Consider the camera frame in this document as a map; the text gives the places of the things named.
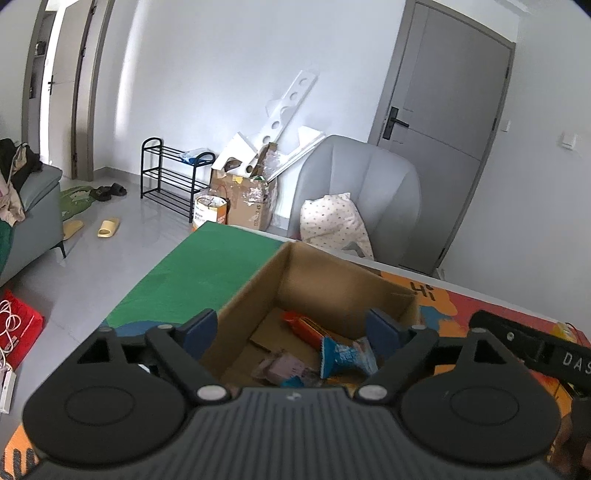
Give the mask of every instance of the door frame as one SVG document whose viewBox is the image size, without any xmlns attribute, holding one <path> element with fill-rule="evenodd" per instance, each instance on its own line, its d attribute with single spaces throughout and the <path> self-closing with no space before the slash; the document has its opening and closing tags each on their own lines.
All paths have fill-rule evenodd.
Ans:
<svg viewBox="0 0 591 480">
<path fill-rule="evenodd" d="M 509 83 L 511 81 L 511 74 L 513 71 L 513 60 L 515 57 L 515 43 L 512 42 L 511 40 L 506 39 L 502 35 L 491 30 L 490 28 L 478 23 L 473 18 L 467 17 L 466 15 L 463 15 L 460 12 L 457 12 L 449 7 L 446 7 L 445 5 L 437 3 L 436 1 L 433 1 L 433 0 L 407 0 L 406 5 L 404 7 L 404 12 L 402 13 L 402 20 L 400 22 L 400 30 L 398 32 L 398 38 L 396 39 L 396 43 L 394 45 L 394 52 L 392 53 L 392 60 L 390 61 L 390 66 L 388 68 L 388 74 L 386 75 L 386 80 L 384 82 L 384 89 L 382 90 L 382 95 L 380 96 L 380 99 L 378 102 L 378 108 L 376 110 L 376 114 L 374 117 L 374 123 L 373 123 L 371 131 L 369 133 L 369 139 L 368 139 L 369 144 L 378 145 L 379 139 L 382 135 L 382 132 L 384 131 L 384 127 L 385 127 L 387 116 L 388 116 L 388 109 L 389 109 L 390 103 L 392 101 L 394 89 L 395 89 L 396 84 L 398 82 L 398 73 L 400 72 L 400 67 L 402 65 L 402 58 L 404 57 L 404 51 L 406 50 L 408 35 L 410 33 L 410 27 L 411 27 L 411 24 L 413 21 L 414 10 L 415 10 L 415 7 L 417 4 L 424 5 L 427 8 L 432 8 L 434 10 L 437 10 L 438 12 L 441 12 L 442 14 L 445 14 L 445 15 L 448 15 L 452 18 L 455 18 L 456 20 L 459 20 L 460 22 L 463 22 L 463 23 L 475 28 L 476 30 L 480 31 L 481 33 L 484 33 L 484 35 L 487 35 L 488 37 L 492 38 L 493 40 L 497 41 L 498 43 L 500 43 L 501 45 L 503 45 L 504 47 L 507 47 L 509 49 L 509 66 L 508 66 L 508 70 L 507 70 L 507 76 L 505 79 L 505 84 L 503 85 L 503 91 L 501 93 L 501 99 L 499 101 L 499 106 L 496 111 L 497 122 L 496 122 L 495 128 L 491 131 L 491 134 L 488 138 L 488 142 L 486 144 L 484 155 L 483 155 L 482 159 L 480 160 L 480 166 L 478 167 L 478 171 L 476 172 L 476 177 L 474 178 L 474 182 L 472 183 L 472 186 L 470 187 L 470 190 L 468 192 L 468 196 L 466 197 L 466 201 L 464 202 L 462 210 L 460 211 L 460 215 L 458 216 L 456 223 L 454 224 L 452 231 L 450 232 L 450 235 L 447 238 L 447 241 L 443 247 L 443 250 L 441 251 L 441 254 L 437 258 L 437 261 L 436 261 L 435 267 L 434 267 L 434 268 L 437 268 L 437 267 L 439 267 L 439 265 L 441 265 L 443 258 L 445 258 L 445 255 L 446 255 L 447 251 L 449 250 L 449 247 L 451 246 L 454 238 L 456 237 L 457 231 L 460 228 L 462 221 L 464 220 L 464 217 L 466 215 L 468 207 L 470 206 L 470 203 L 472 202 L 472 198 L 474 197 L 474 193 L 476 191 L 476 188 L 478 187 L 478 183 L 480 182 L 480 177 L 482 175 L 482 172 L 484 171 L 484 167 L 486 166 L 486 162 L 488 160 L 488 157 L 491 153 L 492 145 L 495 141 L 496 133 L 498 132 L 498 129 L 499 129 L 499 124 L 501 123 L 501 116 L 503 114 L 503 108 L 505 107 L 505 100 L 506 100 L 506 96 L 507 96 L 507 91 L 509 89 Z"/>
<path fill-rule="evenodd" d="M 27 57 L 27 66 L 25 68 L 24 86 L 22 90 L 22 125 L 21 125 L 21 138 L 22 142 L 28 141 L 29 128 L 29 89 L 28 86 L 31 84 L 31 75 L 33 73 L 33 57 L 35 55 L 35 44 L 41 30 L 41 22 L 43 21 L 43 15 L 45 14 L 48 0 L 42 0 L 39 5 L 37 12 L 37 19 L 31 34 L 31 42 L 29 44 L 29 53 Z M 95 106 L 96 106 L 96 88 L 98 85 L 100 61 L 102 59 L 102 51 L 105 43 L 105 37 L 107 28 L 109 26 L 109 20 L 111 18 L 111 12 L 113 11 L 113 5 L 115 0 L 105 0 L 99 2 L 98 0 L 93 1 L 88 17 L 86 19 L 85 30 L 83 34 L 83 42 L 80 47 L 80 54 L 78 56 L 78 64 L 76 66 L 76 80 L 74 82 L 74 100 L 72 103 L 72 177 L 74 179 L 81 179 L 86 181 L 93 180 L 94 172 L 94 159 L 93 159 L 93 136 L 94 136 L 94 125 L 95 125 Z M 93 16 L 99 14 L 102 15 L 100 31 L 97 41 L 93 44 L 87 43 L 87 36 L 90 27 L 90 21 Z M 91 66 L 92 74 L 84 82 L 80 81 L 80 73 L 82 68 L 82 49 L 86 48 L 85 55 L 89 58 L 94 56 L 94 62 Z M 84 91 L 85 95 L 89 98 L 88 105 L 79 105 L 78 98 L 80 92 Z M 80 125 L 80 114 L 84 116 L 84 120 L 88 125 L 87 135 L 85 138 L 80 139 L 80 136 L 76 134 L 76 125 Z M 78 155 L 78 150 L 85 153 L 82 158 L 83 164 L 77 162 L 74 164 L 74 157 Z"/>
</svg>

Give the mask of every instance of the light switch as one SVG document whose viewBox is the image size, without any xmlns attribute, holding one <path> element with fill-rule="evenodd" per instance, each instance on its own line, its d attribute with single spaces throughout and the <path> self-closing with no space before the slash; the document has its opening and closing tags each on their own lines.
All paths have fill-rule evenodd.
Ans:
<svg viewBox="0 0 591 480">
<path fill-rule="evenodd" d="M 561 146 L 568 149 L 574 150 L 574 146 L 577 143 L 577 134 L 571 134 L 569 132 L 564 132 L 562 134 L 562 143 Z"/>
</svg>

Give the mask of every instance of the polka dot pillow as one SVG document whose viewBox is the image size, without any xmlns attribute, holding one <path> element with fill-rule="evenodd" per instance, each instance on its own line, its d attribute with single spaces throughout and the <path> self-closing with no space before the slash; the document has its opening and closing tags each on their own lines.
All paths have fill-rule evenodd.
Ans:
<svg viewBox="0 0 591 480">
<path fill-rule="evenodd" d="M 374 258 L 369 236 L 350 193 L 306 200 L 300 212 L 301 239 L 317 247 L 343 250 L 351 242 Z"/>
</svg>

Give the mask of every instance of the black device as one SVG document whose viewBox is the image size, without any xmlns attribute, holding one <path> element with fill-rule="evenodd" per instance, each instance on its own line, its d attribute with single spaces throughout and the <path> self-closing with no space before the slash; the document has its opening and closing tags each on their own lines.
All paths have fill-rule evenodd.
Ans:
<svg viewBox="0 0 591 480">
<path fill-rule="evenodd" d="M 340 387 L 232 398 L 196 361 L 198 323 L 95 331 L 25 406 L 41 459 L 26 478 L 560 478 L 544 460 L 556 402 L 484 329 L 397 330 L 401 347 L 353 398 Z M 455 367 L 432 376 L 442 364 Z"/>
<path fill-rule="evenodd" d="M 581 467 L 591 442 L 591 349 L 484 310 L 472 316 L 469 326 L 490 331 L 527 367 L 560 380 L 573 399 L 573 431 L 564 445 L 571 457 L 571 477 L 591 478 Z"/>
</svg>

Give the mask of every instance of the door handle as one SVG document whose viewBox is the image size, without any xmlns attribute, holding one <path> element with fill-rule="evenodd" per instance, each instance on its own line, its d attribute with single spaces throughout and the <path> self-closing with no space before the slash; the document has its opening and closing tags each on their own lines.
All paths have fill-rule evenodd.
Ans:
<svg viewBox="0 0 591 480">
<path fill-rule="evenodd" d="M 390 140 L 390 137 L 392 136 L 392 130 L 394 129 L 395 124 L 402 125 L 404 128 L 408 128 L 410 126 L 408 123 L 403 122 L 402 120 L 397 118 L 397 116 L 398 109 L 394 106 L 391 107 L 390 114 L 388 115 L 388 120 L 386 121 L 386 128 L 384 128 L 384 134 L 382 135 L 382 138 L 384 140 Z"/>
<path fill-rule="evenodd" d="M 51 81 L 47 82 L 47 84 L 49 85 L 49 95 L 51 95 L 53 93 L 53 85 L 55 84 L 53 81 L 53 75 L 51 75 Z"/>
</svg>

